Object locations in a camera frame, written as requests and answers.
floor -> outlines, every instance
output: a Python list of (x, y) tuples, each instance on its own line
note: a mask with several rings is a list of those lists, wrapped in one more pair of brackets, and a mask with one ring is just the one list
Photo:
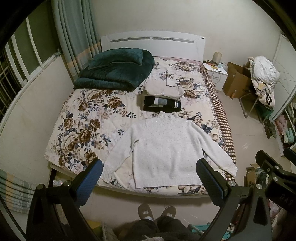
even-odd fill
[[(236, 182), (244, 184), (246, 168), (255, 163), (257, 151), (264, 150), (277, 160), (285, 170), (291, 170), (289, 162), (280, 157), (276, 139), (267, 139), (263, 125), (252, 117), (244, 118), (238, 99), (231, 100), (224, 93), (219, 93), (232, 129), (232, 136), (237, 155), (238, 172)], [(95, 188), (86, 205), (80, 208), (86, 219), (105, 222), (112, 228), (138, 220), (137, 208), (141, 203), (148, 203), (154, 217), (160, 216), (165, 207), (173, 205), (177, 209), (176, 218), (187, 226), (211, 222), (219, 208), (214, 206), (209, 197), (194, 199), (147, 198), (121, 194), (102, 188)]]

screw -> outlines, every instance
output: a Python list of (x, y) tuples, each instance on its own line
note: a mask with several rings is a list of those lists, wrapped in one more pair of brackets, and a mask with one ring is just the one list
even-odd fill
[(37, 186), (37, 189), (38, 190), (41, 190), (43, 188), (43, 184), (39, 184), (38, 186)]
[(68, 187), (72, 184), (72, 182), (70, 180), (67, 180), (63, 183), (64, 186)]
[(261, 184), (256, 184), (256, 187), (261, 190), (262, 189), (262, 185)]
[(236, 183), (235, 183), (235, 181), (229, 181), (228, 185), (231, 186), (231, 187), (234, 187), (236, 185)]

white headboard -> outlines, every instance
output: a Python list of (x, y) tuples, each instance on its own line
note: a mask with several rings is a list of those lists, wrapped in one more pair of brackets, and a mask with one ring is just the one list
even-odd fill
[(102, 51), (140, 48), (153, 56), (202, 61), (205, 37), (169, 31), (131, 31), (101, 37)]

dark pants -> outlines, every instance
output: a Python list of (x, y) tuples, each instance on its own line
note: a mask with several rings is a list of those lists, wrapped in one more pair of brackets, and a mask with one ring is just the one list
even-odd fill
[(156, 224), (147, 219), (142, 219), (136, 222), (123, 241), (140, 241), (149, 238), (162, 237), (165, 241), (180, 241), (180, 240), (198, 240), (199, 235), (193, 234), (187, 229), (180, 220), (165, 216), (159, 218)]

window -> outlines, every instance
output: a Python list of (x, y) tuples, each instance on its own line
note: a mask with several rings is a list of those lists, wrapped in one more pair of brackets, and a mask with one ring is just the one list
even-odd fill
[(5, 51), (16, 78), (25, 86), (54, 59), (58, 48), (51, 2), (44, 1), (18, 27)]
[(44, 1), (22, 22), (0, 53), (0, 122), (18, 92), (53, 61), (58, 48), (51, 1)]

